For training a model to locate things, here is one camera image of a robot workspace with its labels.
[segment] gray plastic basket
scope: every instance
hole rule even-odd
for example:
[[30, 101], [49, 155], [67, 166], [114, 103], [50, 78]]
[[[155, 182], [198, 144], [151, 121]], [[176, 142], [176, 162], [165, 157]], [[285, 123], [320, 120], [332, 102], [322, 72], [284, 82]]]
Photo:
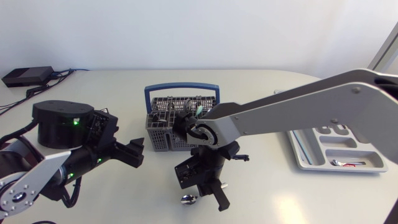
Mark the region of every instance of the gray plastic basket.
[[[180, 97], [157, 97], [149, 102], [149, 92], [154, 90], [162, 90], [166, 88], [204, 88], [216, 91], [216, 96], [180, 96]], [[184, 104], [187, 99], [191, 99], [191, 114], [195, 116], [198, 104], [202, 105], [202, 112], [197, 116], [200, 119], [208, 110], [220, 102], [220, 90], [218, 85], [210, 85], [205, 83], [164, 83], [160, 85], [147, 86], [145, 88], [146, 103], [147, 103], [147, 119], [146, 130], [148, 131], [150, 140], [156, 152], [166, 151], [189, 151], [197, 145], [187, 144], [173, 134], [172, 128], [175, 117], [184, 109]], [[153, 122], [155, 114], [158, 115], [159, 120], [166, 120], [167, 122], [156, 121]]]

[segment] robotic arm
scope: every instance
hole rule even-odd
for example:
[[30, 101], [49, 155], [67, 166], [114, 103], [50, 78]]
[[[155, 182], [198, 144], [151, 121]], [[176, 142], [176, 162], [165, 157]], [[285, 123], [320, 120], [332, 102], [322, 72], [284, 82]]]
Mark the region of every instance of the robotic arm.
[[235, 139], [252, 134], [345, 124], [359, 141], [371, 142], [398, 164], [398, 76], [370, 70], [341, 75], [285, 91], [245, 105], [222, 103], [196, 120], [179, 114], [173, 132], [188, 144], [198, 144], [192, 157], [179, 164], [181, 188], [197, 185], [201, 196], [214, 194], [220, 207], [229, 207], [219, 176], [225, 159], [236, 155]]
[[[0, 219], [16, 215], [34, 204], [39, 194], [76, 204], [83, 174], [109, 159], [135, 168], [142, 164], [144, 139], [123, 145], [113, 134], [117, 117], [81, 103], [44, 101], [33, 105], [33, 121], [0, 139]], [[38, 134], [23, 136], [39, 125]], [[70, 197], [65, 185], [76, 180]]]

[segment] white plastic tray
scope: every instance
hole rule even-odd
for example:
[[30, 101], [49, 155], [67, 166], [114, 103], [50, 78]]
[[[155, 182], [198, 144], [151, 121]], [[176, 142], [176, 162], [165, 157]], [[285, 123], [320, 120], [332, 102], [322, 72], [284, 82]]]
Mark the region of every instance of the white plastic tray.
[[[297, 164], [304, 170], [386, 172], [388, 167], [371, 143], [359, 142], [346, 126], [311, 128], [287, 132]], [[335, 166], [339, 162], [365, 165]]]

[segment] cable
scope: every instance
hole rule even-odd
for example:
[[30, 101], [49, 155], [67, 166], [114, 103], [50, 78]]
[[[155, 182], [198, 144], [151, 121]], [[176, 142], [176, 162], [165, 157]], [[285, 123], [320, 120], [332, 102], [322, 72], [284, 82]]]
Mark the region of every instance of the cable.
[[13, 109], [14, 107], [20, 105], [21, 103], [27, 101], [28, 99], [30, 99], [30, 98], [32, 98], [34, 96], [37, 96], [37, 95], [39, 95], [39, 94], [51, 89], [52, 87], [58, 85], [59, 83], [64, 81], [69, 75], [71, 75], [74, 71], [77, 71], [77, 70], [89, 71], [87, 69], [81, 69], [81, 68], [74, 69], [74, 68], [71, 68], [71, 69], [68, 69], [68, 70], [61, 71], [61, 72], [53, 72], [52, 76], [55, 77], [54, 79], [58, 79], [58, 82], [56, 82], [53, 85], [49, 85], [44, 90], [39, 90], [37, 92], [32, 91], [32, 92], [30, 92], [30, 94], [26, 98], [24, 98], [24, 99], [22, 99], [20, 101], [17, 101], [17, 102], [14, 102], [14, 103], [10, 103], [8, 105], [0, 106], [1, 107], [0, 111], [3, 110], [2, 112], [0, 112], [0, 116], [5, 114], [7, 111]]
[[40, 162], [43, 159], [42, 156], [40, 156], [39, 153], [37, 153], [37, 151], [33, 148], [33, 146], [30, 144], [30, 142], [28, 140], [26, 140], [26, 138], [23, 138], [22, 136], [18, 136], [18, 137], [16, 137], [16, 139], [20, 140], [20, 142], [22, 142], [29, 149], [29, 151], [35, 157], [37, 162]]
[[69, 193], [67, 192], [66, 188], [64, 187], [63, 190], [63, 195], [62, 195], [62, 202], [67, 208], [72, 208], [75, 206], [77, 199], [79, 197], [79, 192], [80, 192], [80, 184], [81, 184], [81, 177], [76, 179], [75, 188], [73, 189], [72, 197], [69, 197]]
[[55, 222], [51, 222], [51, 221], [38, 221], [38, 222], [34, 222], [32, 224], [56, 224]]
[[14, 132], [11, 133], [11, 134], [7, 134], [7, 135], [3, 136], [3, 137], [0, 139], [0, 146], [2, 146], [4, 143], [6, 143], [6, 141], [8, 141], [8, 140], [10, 140], [10, 139], [19, 138], [19, 136], [25, 134], [26, 132], [28, 132], [28, 131], [32, 130], [34, 127], [36, 127], [36, 125], [37, 125], [37, 121], [36, 121], [36, 120], [33, 120], [33, 121], [32, 121], [30, 124], [28, 124], [26, 127], [21, 128], [21, 129], [18, 130], [18, 131], [14, 131]]

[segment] power adapter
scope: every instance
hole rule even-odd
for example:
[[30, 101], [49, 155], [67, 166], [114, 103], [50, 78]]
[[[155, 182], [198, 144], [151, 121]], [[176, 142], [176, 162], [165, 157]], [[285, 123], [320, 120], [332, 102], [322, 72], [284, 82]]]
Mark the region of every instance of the power adapter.
[[53, 72], [51, 66], [16, 68], [1, 80], [7, 87], [45, 85], [51, 80]]

